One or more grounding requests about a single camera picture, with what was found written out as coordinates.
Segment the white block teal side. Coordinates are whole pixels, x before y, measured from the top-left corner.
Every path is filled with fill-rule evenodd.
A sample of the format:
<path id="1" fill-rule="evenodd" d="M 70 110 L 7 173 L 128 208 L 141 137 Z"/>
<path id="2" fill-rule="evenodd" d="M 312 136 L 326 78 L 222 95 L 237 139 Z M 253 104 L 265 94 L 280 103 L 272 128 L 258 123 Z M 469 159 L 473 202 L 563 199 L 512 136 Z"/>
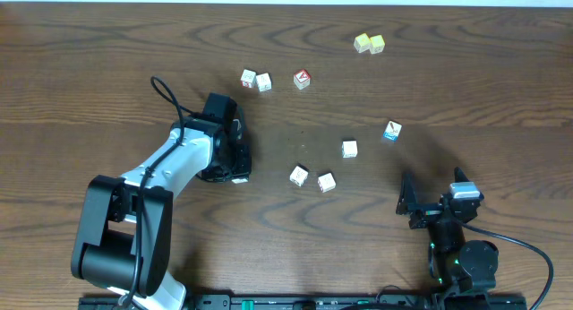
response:
<path id="1" fill-rule="evenodd" d="M 234 178 L 231 180 L 234 184 L 241 184 L 241 183 L 247 183 L 249 182 L 249 178 L 248 177 L 240 177 L 240 178 Z"/>

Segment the white block blue pencil picture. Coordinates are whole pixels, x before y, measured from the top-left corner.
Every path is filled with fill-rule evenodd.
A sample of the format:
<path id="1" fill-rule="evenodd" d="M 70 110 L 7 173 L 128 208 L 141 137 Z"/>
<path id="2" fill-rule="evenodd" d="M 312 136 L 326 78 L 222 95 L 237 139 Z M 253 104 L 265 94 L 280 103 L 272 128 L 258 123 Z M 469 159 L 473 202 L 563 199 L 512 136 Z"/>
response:
<path id="1" fill-rule="evenodd" d="M 389 121 L 383 133 L 383 137 L 385 139 L 395 142 L 400 135 L 401 129 L 402 129 L 401 124 L 395 121 Z"/>

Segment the plain white block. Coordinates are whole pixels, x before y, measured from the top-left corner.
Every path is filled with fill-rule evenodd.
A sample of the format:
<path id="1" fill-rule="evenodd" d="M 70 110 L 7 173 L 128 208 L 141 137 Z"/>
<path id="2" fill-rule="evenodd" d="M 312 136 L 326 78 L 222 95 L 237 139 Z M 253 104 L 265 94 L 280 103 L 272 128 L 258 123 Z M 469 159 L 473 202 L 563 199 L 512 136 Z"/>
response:
<path id="1" fill-rule="evenodd" d="M 355 158 L 358 153 L 357 141 L 356 140 L 343 141 L 341 149 L 342 149 L 342 157 L 344 159 Z"/>

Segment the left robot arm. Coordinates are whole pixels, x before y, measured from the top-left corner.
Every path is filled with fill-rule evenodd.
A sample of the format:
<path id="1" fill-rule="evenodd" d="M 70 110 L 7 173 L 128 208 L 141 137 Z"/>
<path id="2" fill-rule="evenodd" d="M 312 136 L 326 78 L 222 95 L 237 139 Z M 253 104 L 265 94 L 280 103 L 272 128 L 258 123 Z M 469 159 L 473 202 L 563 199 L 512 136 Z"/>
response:
<path id="1" fill-rule="evenodd" d="M 181 309 L 186 288 L 168 272 L 173 206 L 194 179 L 244 183 L 252 170 L 241 109 L 212 93 L 204 109 L 175 122 L 149 158 L 86 190 L 72 275 L 119 294 L 118 306 Z"/>

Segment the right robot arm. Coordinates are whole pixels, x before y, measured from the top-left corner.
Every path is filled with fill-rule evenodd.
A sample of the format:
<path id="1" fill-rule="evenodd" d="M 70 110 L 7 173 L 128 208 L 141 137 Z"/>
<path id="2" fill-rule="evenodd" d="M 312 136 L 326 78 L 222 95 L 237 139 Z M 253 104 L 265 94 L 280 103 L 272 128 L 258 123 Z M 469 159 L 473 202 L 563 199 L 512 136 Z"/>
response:
<path id="1" fill-rule="evenodd" d="M 488 241 L 465 239 L 463 227 L 477 217 L 483 194 L 461 168 L 454 169 L 454 182 L 437 202 L 417 199 L 413 175 L 402 176 L 396 214 L 407 215 L 411 229 L 427 229 L 432 276 L 441 290 L 431 294 L 437 309 L 460 306 L 471 297 L 486 298 L 496 286 L 499 251 Z"/>

